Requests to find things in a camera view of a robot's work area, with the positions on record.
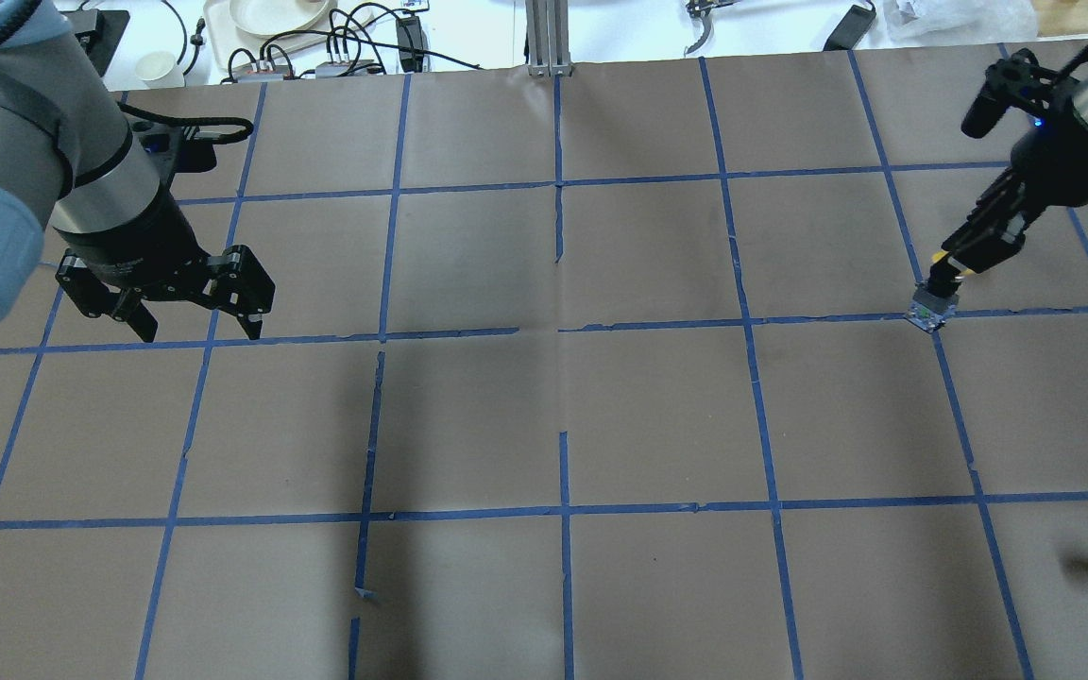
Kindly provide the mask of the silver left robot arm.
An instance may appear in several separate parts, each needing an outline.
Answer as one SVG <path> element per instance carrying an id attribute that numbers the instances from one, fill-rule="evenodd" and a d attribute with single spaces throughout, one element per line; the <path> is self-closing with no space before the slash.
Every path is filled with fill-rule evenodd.
<path id="1" fill-rule="evenodd" d="M 106 89 L 51 1 L 0 1 L 0 322 L 42 259 L 66 245 L 55 281 L 88 318 L 108 316 L 151 343 L 147 302 L 189 301 L 259 339 L 275 282 L 243 245 L 208 254 L 170 180 L 215 165 L 254 122 L 180 119 Z"/>

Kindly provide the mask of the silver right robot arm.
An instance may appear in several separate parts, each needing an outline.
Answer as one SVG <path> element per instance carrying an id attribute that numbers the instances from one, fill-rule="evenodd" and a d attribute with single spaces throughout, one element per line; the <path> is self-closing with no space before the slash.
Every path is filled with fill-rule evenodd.
<path id="1" fill-rule="evenodd" d="M 956 301 L 966 272 L 981 274 L 1019 254 L 1025 233 L 1050 207 L 1088 205 L 1088 46 L 1061 69 L 1023 48 L 985 70 L 961 122 L 980 139 L 1006 111 L 1033 118 L 1011 148 L 1009 166 L 941 244 L 941 257 L 918 288 L 922 297 Z"/>

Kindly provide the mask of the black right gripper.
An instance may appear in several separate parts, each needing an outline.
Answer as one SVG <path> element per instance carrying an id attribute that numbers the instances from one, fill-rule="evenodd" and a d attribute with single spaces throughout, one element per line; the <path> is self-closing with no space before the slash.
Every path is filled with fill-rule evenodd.
<path id="1" fill-rule="evenodd" d="M 934 254 L 927 293 L 959 301 L 973 270 L 989 270 L 1023 249 L 1025 232 L 1046 208 L 1088 205 L 1088 141 L 1031 137 L 1016 144 L 1011 163 L 986 189 L 962 227 Z"/>

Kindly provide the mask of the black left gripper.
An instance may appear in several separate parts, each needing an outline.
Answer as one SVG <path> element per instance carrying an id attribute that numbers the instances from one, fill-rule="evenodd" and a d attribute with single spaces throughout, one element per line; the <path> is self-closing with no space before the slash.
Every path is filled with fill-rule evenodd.
<path id="1" fill-rule="evenodd" d="M 78 312 L 107 317 L 154 343 L 159 322 L 144 304 L 189 301 L 236 319 L 246 339 L 260 339 L 276 284 L 249 246 L 211 257 L 166 185 L 138 217 L 115 228 L 58 235 L 66 244 L 55 281 Z"/>

